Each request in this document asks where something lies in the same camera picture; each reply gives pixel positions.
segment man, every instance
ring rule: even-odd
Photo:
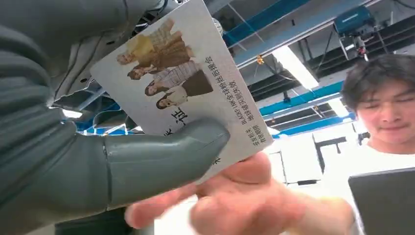
[[[127,222],[143,227],[197,194],[191,223],[202,235],[364,234],[347,179],[356,173],[415,166],[415,57],[384,55],[363,62],[348,75],[342,93],[371,138],[367,146],[344,155],[338,167],[328,169],[323,181],[334,193],[330,197],[289,190],[271,178],[267,156],[258,153],[200,186],[188,185],[132,205]]]

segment white t-shirt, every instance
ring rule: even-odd
[[[352,235],[364,235],[364,227],[350,190],[348,179],[352,175],[415,167],[415,154],[389,154],[367,145],[357,147],[339,160],[327,164],[322,186],[325,193],[345,199],[355,212],[356,223]]]

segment ceiling light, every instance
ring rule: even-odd
[[[80,118],[82,116],[82,113],[80,112],[75,112],[75,111],[66,110],[66,109],[62,109],[62,111],[64,112],[64,115],[67,118]]]
[[[329,100],[327,103],[330,105],[331,109],[337,114],[337,116],[344,118],[349,115],[349,111],[347,111],[340,98]]]
[[[134,128],[134,130],[142,131],[142,128],[141,128],[141,126],[137,126],[136,128]]]
[[[351,118],[345,118],[345,119],[343,119],[343,122],[351,122],[351,121],[353,121],[353,119],[351,119]]]
[[[291,51],[288,46],[282,46],[275,49],[272,55],[288,70],[305,88],[311,90],[317,87],[319,83],[301,63],[298,57]]]
[[[278,130],[276,130],[276,129],[274,129],[274,128],[267,127],[267,129],[268,129],[268,132],[269,132],[271,135],[278,135],[278,134],[279,134],[279,131],[278,131]]]

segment black hair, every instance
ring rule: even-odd
[[[348,73],[341,93],[345,104],[356,111],[365,94],[374,94],[385,83],[396,80],[415,88],[415,56],[387,54],[361,61]]]
[[[141,68],[142,67],[140,67],[139,65],[138,66],[135,66],[131,71],[128,72],[127,76],[130,77],[131,80],[140,80],[144,75],[148,74],[147,71],[144,71],[144,74],[143,75],[141,75],[139,78],[135,78],[135,75],[136,75],[135,70],[141,69]]]
[[[166,87],[157,87],[157,91],[154,94],[149,94],[148,87],[153,86],[154,83],[155,83],[154,81],[150,82],[150,84],[148,84],[148,86],[145,88],[144,93],[146,94],[146,96],[153,96],[153,95],[158,94],[160,92],[166,92],[166,91],[169,90]]]
[[[158,101],[157,101],[157,103],[156,103],[156,107],[158,108],[158,109],[165,109],[165,108],[167,108],[167,106],[161,106],[160,105],[160,101],[161,100],[163,100],[163,99],[167,99],[167,96],[168,95],[170,95],[171,93],[168,93],[168,94],[165,94],[161,99],[159,99]]]

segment machine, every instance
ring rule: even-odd
[[[376,20],[366,7],[359,6],[343,13],[334,20],[334,27],[348,60],[356,57],[368,59],[365,43],[376,32]]]

